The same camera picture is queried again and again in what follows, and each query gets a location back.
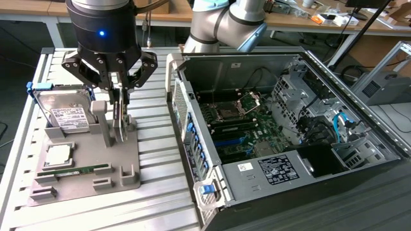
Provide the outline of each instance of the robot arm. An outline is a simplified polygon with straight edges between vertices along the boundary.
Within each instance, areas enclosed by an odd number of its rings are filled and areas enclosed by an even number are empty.
[[[267,29],[265,0],[197,0],[185,52],[218,52],[219,41],[250,52]]]
[[[135,87],[145,85],[158,68],[155,53],[142,51],[138,44],[137,14],[166,2],[169,0],[159,0],[138,8],[134,0],[67,0],[79,48],[77,52],[67,53],[62,65],[90,88],[101,88],[109,93],[115,129],[126,127],[130,122],[130,93]],[[139,59],[142,68],[130,75],[129,71]],[[118,77],[118,88],[113,83],[114,76]]]

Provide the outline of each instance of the open computer tower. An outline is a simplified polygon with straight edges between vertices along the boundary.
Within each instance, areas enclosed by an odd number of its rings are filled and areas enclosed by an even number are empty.
[[[311,52],[271,51],[169,56],[171,119],[203,230],[342,193],[410,154]]]

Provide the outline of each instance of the black cylindrical robot wrist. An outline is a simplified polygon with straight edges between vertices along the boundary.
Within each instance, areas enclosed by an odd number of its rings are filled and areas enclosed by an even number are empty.
[[[91,10],[67,0],[81,45],[98,53],[121,53],[138,45],[135,3],[114,10]]]

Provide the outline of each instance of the warning label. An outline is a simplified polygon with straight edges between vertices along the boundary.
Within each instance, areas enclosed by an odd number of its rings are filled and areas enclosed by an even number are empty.
[[[51,110],[63,130],[75,128],[87,128],[89,121],[82,107],[58,108]]]
[[[286,155],[259,160],[258,163],[273,185],[299,178]]]

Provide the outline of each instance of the black rod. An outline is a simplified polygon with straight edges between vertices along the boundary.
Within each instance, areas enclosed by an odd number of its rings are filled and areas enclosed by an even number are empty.
[[[347,47],[347,49],[345,50],[345,52],[342,53],[339,59],[337,60],[335,64],[330,66],[330,70],[335,71],[338,65],[341,64],[341,62],[343,61],[345,57],[347,56],[347,54],[350,53],[351,49],[354,48],[357,42],[361,40],[361,37],[365,35],[365,33],[368,32],[372,24],[374,23],[374,21],[377,20],[377,18],[380,17],[380,14],[385,11],[389,3],[392,2],[392,0],[388,0],[386,3],[380,7],[378,11],[376,12],[376,14],[373,15],[372,19],[369,20],[368,24],[365,25],[364,29],[361,30],[360,34],[355,36],[353,42],[350,43],[350,46]]]

